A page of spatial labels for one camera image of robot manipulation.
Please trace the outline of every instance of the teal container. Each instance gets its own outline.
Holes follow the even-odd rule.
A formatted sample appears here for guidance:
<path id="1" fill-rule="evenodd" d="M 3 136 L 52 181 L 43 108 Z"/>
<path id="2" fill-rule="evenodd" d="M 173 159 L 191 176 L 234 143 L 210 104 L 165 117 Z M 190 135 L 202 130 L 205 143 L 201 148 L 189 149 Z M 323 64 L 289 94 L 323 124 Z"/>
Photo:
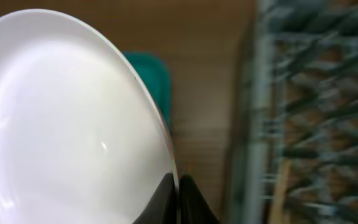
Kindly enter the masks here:
<path id="1" fill-rule="evenodd" d="M 124 53 L 135 68 L 170 128 L 171 78 L 161 60 L 147 53 Z"/>

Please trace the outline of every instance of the wooden surface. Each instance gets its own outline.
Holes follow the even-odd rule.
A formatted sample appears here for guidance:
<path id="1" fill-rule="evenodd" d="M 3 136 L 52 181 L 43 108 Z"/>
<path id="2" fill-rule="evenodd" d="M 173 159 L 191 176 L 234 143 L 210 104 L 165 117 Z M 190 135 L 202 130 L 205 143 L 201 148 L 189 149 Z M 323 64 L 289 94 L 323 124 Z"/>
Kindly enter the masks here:
<path id="1" fill-rule="evenodd" d="M 0 16 L 46 8 L 75 16 L 123 51 L 146 51 L 172 73 L 178 165 L 219 215 L 236 57 L 253 0 L 0 0 Z"/>

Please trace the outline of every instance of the black object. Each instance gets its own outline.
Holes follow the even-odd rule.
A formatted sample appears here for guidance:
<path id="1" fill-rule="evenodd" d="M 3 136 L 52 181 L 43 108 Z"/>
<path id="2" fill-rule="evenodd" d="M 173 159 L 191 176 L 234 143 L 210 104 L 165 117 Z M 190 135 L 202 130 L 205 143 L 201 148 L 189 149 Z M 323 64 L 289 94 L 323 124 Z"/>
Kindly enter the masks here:
<path id="1" fill-rule="evenodd" d="M 219 223 L 189 175 L 184 175 L 181 178 L 179 188 L 182 224 Z M 165 174 L 150 202 L 134 224 L 176 224 L 176 198 L 173 175 L 171 173 Z"/>
<path id="2" fill-rule="evenodd" d="M 173 175 L 165 174 L 145 210 L 134 224 L 171 224 L 177 222 L 177 201 Z"/>
<path id="3" fill-rule="evenodd" d="M 218 224 L 196 183 L 189 175 L 180 179 L 180 205 L 182 224 Z"/>

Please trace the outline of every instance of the dish rack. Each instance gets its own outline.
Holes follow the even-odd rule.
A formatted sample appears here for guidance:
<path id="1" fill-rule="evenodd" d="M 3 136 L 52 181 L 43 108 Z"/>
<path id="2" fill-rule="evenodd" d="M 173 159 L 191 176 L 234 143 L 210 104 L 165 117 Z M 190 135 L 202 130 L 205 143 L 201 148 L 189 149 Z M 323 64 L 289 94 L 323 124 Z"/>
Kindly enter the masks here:
<path id="1" fill-rule="evenodd" d="M 229 223 L 358 223 L 358 1 L 263 0 L 258 13 Z"/>

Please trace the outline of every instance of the wooden stick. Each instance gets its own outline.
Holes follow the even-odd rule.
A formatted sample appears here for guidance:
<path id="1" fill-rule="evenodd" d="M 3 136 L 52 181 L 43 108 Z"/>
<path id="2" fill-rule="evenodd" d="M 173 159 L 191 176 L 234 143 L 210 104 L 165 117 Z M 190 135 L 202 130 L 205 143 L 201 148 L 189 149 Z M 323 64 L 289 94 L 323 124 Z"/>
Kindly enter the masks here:
<path id="1" fill-rule="evenodd" d="M 289 210 L 284 211 L 282 223 L 291 224 L 291 212 Z"/>
<path id="2" fill-rule="evenodd" d="M 279 179 L 276 183 L 273 195 L 273 205 L 270 208 L 269 223 L 283 223 L 283 205 L 285 201 L 285 192 L 287 190 L 288 178 L 290 176 L 291 160 L 283 160 L 280 168 Z"/>

